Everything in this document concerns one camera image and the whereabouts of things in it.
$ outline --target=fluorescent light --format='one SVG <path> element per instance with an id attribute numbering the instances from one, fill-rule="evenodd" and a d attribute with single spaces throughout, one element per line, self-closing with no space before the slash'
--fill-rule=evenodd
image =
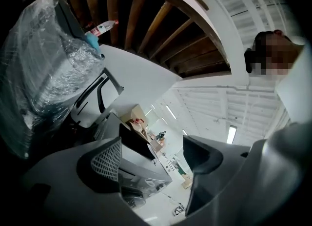
<path id="1" fill-rule="evenodd" d="M 171 113 L 171 115 L 176 119 L 176 116 L 175 116 L 175 115 L 173 114 L 173 112 L 170 110 L 169 106 L 166 105 L 166 107 L 167 107 L 168 111 Z"/>
<path id="2" fill-rule="evenodd" d="M 145 222 L 149 222 L 149 221 L 155 220 L 155 219 L 157 219 L 157 218 L 158 218 L 157 216 L 153 216 L 153 217 L 144 219 L 144 221 L 145 221 Z"/>
<path id="3" fill-rule="evenodd" d="M 166 120 L 164 120 L 164 118 L 163 118 L 163 117 L 161 117 L 161 119 L 163 119 L 163 121 L 164 121 L 166 124 L 168 124 L 168 123 L 166 122 Z"/>
<path id="4" fill-rule="evenodd" d="M 146 113 L 145 115 L 147 116 L 147 114 L 149 114 L 151 111 L 152 111 L 152 109 L 150 109 L 150 110 L 149 110 L 149 112 L 148 112 L 148 113 Z"/>
<path id="5" fill-rule="evenodd" d="M 228 139 L 226 141 L 227 144 L 232 144 L 233 143 L 233 140 L 234 140 L 234 137 L 235 137 L 235 134 L 236 134 L 236 130 L 237 130 L 237 127 L 235 127 L 233 125 L 230 126 Z"/>

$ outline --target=wooden ceiling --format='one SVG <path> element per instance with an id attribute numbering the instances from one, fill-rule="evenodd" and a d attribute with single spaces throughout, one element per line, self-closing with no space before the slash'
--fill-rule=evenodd
<path id="1" fill-rule="evenodd" d="M 68 0 L 87 31 L 107 20 L 119 25 L 99 37 L 182 78 L 229 71 L 213 29 L 182 0 Z"/>

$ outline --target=plastic-wrapped chair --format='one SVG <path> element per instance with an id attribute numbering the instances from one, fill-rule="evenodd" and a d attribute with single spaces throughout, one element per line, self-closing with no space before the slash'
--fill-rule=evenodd
<path id="1" fill-rule="evenodd" d="M 41 154 L 103 70 L 83 36 L 66 0 L 33 2 L 11 29 L 0 58 L 0 133 L 18 157 Z"/>

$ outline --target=dark hair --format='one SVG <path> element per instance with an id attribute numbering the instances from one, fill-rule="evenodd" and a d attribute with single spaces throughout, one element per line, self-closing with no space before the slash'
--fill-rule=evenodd
<path id="1" fill-rule="evenodd" d="M 256 59 L 258 59 L 257 63 L 261 63 L 261 69 L 265 71 L 266 69 L 266 66 L 265 66 L 266 65 L 266 62 L 265 62 L 266 45 L 263 44 L 262 42 L 266 40 L 266 36 L 268 34 L 274 34 L 274 32 L 272 31 L 259 32 L 253 42 L 253 47 L 256 47 L 257 50 L 253 51 L 251 48 L 247 48 L 247 50 L 245 51 L 244 53 L 245 65 L 246 65 L 246 71 L 248 73 L 251 73 L 253 71 L 252 64 L 256 63 Z M 292 42 L 287 36 L 284 36 L 284 38 Z"/>

